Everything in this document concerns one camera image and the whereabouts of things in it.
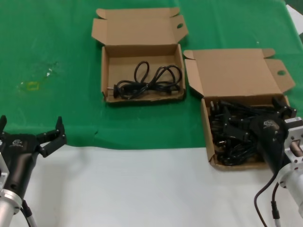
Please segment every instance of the open cardboard box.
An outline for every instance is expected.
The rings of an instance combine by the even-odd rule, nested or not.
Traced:
[[[179,8],[157,9],[97,9],[100,18],[93,21],[92,37],[102,47],[101,91],[109,103],[125,101],[160,101],[183,99],[185,96],[185,75],[182,52],[178,42],[188,34]],[[134,81],[134,70],[138,63],[147,61],[151,81],[160,66],[177,65],[183,72],[179,83],[181,90],[171,95],[147,91],[143,96],[125,100],[114,98],[113,88],[121,80]],[[176,79],[178,71],[171,69]],[[138,80],[146,72],[146,66],[138,70]],[[171,81],[166,71],[158,81]]]
[[[295,86],[280,60],[268,59],[273,49],[220,49],[184,51],[189,85],[204,96],[202,122],[209,163],[222,170],[261,168],[255,160],[240,166],[224,166],[216,158],[208,116],[210,102],[237,101],[246,105],[271,105],[272,97],[289,103],[283,93]]]

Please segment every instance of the white cloth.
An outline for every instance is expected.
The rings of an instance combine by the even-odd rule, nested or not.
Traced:
[[[38,227],[258,227],[253,198],[270,170],[222,172],[205,148],[109,150],[64,146],[39,157],[25,199]],[[273,187],[258,199],[274,226]],[[276,195],[282,226],[302,226],[286,189]],[[11,227],[26,227],[21,212]]]

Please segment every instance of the box flap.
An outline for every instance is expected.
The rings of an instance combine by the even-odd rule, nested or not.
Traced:
[[[105,45],[176,44],[188,34],[183,16],[171,17],[176,9],[98,9],[106,19],[94,19],[92,37]]]
[[[265,62],[282,93],[295,86],[293,78],[281,60],[265,59]]]
[[[274,54],[273,49],[184,51],[189,85],[205,97],[281,94],[294,81],[280,60],[266,59]]]
[[[150,8],[150,9],[97,9],[97,15],[102,19],[131,19],[131,18],[170,18],[178,15],[179,7]]]

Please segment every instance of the cable bundle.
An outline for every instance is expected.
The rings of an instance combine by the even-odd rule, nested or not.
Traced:
[[[147,70],[141,81],[137,79],[137,71],[139,67],[146,64]],[[179,78],[176,79],[171,68],[176,68],[179,73]],[[145,82],[150,70],[150,65],[147,61],[140,62],[134,71],[134,81],[121,80],[114,85],[114,98],[121,97],[123,99],[134,99],[141,96],[147,90],[154,90],[171,94],[172,91],[180,91],[178,83],[182,80],[182,70],[176,65],[159,67],[150,82]],[[158,81],[163,73],[168,71],[171,75],[171,81]]]

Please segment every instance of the green tablecloth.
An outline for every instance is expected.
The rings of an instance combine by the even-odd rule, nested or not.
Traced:
[[[100,93],[101,49],[91,38],[96,9],[173,6],[189,30],[183,50],[274,48],[297,83],[288,95],[303,115],[303,47],[281,0],[2,0],[0,114],[7,131],[51,130],[61,115],[74,146],[203,147],[200,100],[189,91],[179,103],[120,108]]]

